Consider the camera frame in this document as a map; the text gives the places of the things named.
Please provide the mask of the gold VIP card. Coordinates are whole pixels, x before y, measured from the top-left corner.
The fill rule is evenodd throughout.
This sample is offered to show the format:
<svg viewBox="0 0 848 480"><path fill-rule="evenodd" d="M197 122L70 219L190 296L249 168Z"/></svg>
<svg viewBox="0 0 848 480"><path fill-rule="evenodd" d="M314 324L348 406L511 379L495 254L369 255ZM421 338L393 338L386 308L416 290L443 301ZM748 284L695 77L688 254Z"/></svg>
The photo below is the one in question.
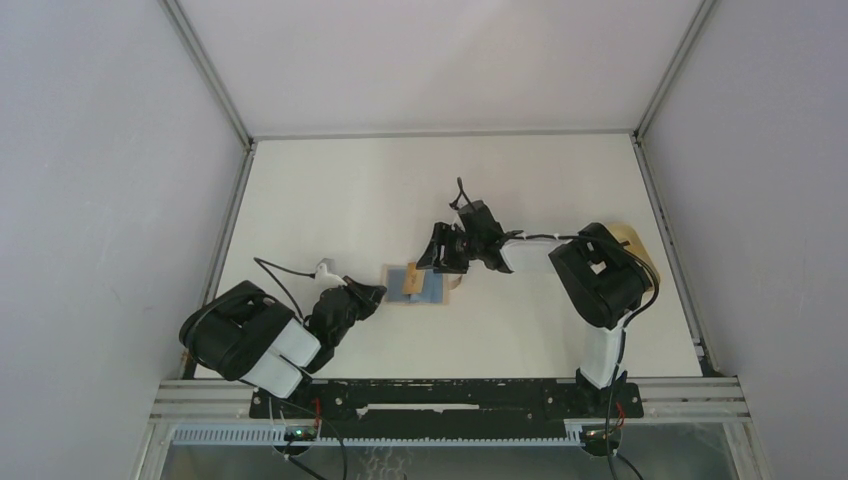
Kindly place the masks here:
<svg viewBox="0 0 848 480"><path fill-rule="evenodd" d="M402 294L409 296L420 295L424 290L425 278L425 270L419 270L415 262L408 263L402 283Z"/></svg>

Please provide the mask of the tan wooden tray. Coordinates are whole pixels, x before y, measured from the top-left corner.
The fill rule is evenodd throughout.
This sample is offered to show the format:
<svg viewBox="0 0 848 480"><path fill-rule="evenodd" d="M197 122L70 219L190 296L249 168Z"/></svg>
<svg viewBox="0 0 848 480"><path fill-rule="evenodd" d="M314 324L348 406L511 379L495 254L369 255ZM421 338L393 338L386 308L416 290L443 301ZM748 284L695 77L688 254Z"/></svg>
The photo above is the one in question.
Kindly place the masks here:
<svg viewBox="0 0 848 480"><path fill-rule="evenodd" d="M661 281L661 275L637 231L631 225L626 223L609 223L606 224L606 228L615 240L628 252L635 254L647 264L650 271L655 275L657 284L659 284Z"/></svg>

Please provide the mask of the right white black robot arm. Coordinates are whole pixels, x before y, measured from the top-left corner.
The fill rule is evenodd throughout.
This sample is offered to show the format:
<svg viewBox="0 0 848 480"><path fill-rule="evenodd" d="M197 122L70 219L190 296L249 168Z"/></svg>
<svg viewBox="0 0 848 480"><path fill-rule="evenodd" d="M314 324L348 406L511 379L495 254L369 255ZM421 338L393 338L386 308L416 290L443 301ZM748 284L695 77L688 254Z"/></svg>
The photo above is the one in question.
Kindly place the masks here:
<svg viewBox="0 0 848 480"><path fill-rule="evenodd" d="M635 231L594 222L575 235L529 234L438 222L416 267L463 275L473 261L500 273L557 275L587 324L579 406L592 416L613 408L629 324L659 296L660 278Z"/></svg>

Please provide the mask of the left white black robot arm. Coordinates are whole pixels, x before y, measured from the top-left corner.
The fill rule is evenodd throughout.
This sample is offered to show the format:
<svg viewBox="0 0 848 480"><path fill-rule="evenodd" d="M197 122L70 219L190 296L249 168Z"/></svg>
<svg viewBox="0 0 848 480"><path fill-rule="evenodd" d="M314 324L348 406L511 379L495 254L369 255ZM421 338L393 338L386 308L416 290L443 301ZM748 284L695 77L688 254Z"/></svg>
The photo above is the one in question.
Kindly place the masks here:
<svg viewBox="0 0 848 480"><path fill-rule="evenodd" d="M386 293L385 286L345 276L301 320L245 280L189 316L179 341L199 365L270 393L277 408L298 417L313 401L307 380L334 357L356 322L375 313Z"/></svg>

